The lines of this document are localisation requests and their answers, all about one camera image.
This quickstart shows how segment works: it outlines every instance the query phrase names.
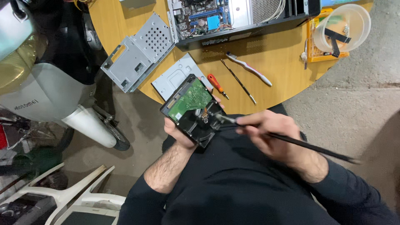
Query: round wooden table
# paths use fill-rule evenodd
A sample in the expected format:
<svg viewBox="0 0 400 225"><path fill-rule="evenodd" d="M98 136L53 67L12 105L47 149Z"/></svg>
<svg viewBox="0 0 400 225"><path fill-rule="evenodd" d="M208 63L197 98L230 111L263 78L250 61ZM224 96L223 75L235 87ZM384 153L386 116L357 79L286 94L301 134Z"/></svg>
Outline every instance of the round wooden table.
<svg viewBox="0 0 400 225"><path fill-rule="evenodd" d="M372 2L361 1L370 11ZM134 35L152 15L153 11L168 24L166 0L139 9L128 10L118 0L95 0L89 5L90 15L104 49L110 54L126 35ZM253 38L245 38L223 43L189 53L204 75L212 73L224 88L230 100L217 91L214 94L222 100L228 114L250 114L272 107L300 93L318 80L338 60L309 63L304 70L304 62L299 55L304 51L307 32L306 25L296 29ZM231 51L238 59L261 72L271 81L272 87L264 84L256 75L246 71L225 56ZM139 89L163 104L164 100L151 85L156 78L170 68L187 52L175 47L159 66L139 86ZM224 59L228 67L241 80L254 97L254 105L236 79L220 62Z"/></svg>

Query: plastic container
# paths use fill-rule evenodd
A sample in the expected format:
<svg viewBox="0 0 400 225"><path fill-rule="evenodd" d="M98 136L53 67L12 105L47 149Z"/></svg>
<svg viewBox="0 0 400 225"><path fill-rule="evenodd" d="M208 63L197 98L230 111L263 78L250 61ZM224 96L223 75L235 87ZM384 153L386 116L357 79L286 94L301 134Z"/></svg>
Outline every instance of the plastic container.
<svg viewBox="0 0 400 225"><path fill-rule="evenodd" d="M314 33L314 43L323 52L332 52L332 45L325 28L351 38L350 43L345 44L336 41L341 52L348 52L359 47L371 30L371 18L367 10L356 4L347 4L335 9L328 17L323 19Z"/></svg>

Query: white toothbrush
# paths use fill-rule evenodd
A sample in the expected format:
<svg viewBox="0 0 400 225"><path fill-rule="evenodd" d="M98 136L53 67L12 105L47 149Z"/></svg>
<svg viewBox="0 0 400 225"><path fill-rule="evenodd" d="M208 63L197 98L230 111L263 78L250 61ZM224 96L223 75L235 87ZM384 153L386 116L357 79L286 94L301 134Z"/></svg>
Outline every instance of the white toothbrush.
<svg viewBox="0 0 400 225"><path fill-rule="evenodd" d="M243 61L240 61L240 60L237 60L237 56L233 55L233 54L230 53L230 52L227 52L227 53L226 53L226 56L227 56L228 58L232 59L233 61L235 61L235 62L237 62L237 63L239 63L239 64L242 64L242 65L243 65L244 67L246 67L247 69L253 71L253 72L254 72L256 75L258 75L258 76L261 78L261 80L263 80L268 86L270 86L270 87L272 86L271 82L270 82L264 75L262 75L260 72L256 71L255 69L253 69L252 67L250 67L249 65L247 65L247 63L245 63L245 62L243 62Z"/></svg>

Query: black long-sleeve shirt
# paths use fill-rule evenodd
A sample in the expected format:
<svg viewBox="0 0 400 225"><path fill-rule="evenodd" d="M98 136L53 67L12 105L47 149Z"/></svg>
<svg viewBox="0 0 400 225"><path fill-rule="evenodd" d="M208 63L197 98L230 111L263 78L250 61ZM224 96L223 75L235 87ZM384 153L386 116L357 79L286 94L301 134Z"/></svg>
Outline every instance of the black long-sleeve shirt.
<svg viewBox="0 0 400 225"><path fill-rule="evenodd" d="M203 154L192 155L169 195L142 175L118 224L400 224L374 187L328 162L323 181L306 183L227 126Z"/></svg>

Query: motomel logo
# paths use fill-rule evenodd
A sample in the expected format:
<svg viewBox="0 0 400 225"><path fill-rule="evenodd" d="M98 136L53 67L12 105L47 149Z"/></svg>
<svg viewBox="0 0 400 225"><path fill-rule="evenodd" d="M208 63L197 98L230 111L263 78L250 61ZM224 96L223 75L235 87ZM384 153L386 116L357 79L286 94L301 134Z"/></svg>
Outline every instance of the motomel logo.
<svg viewBox="0 0 400 225"><path fill-rule="evenodd" d="M28 102L26 104L22 104L20 106L16 106L16 107L14 107L14 109L18 110L18 109L26 108L26 107L32 106L33 104L36 104L36 103L39 103L39 102L36 99L34 99L32 102Z"/></svg>

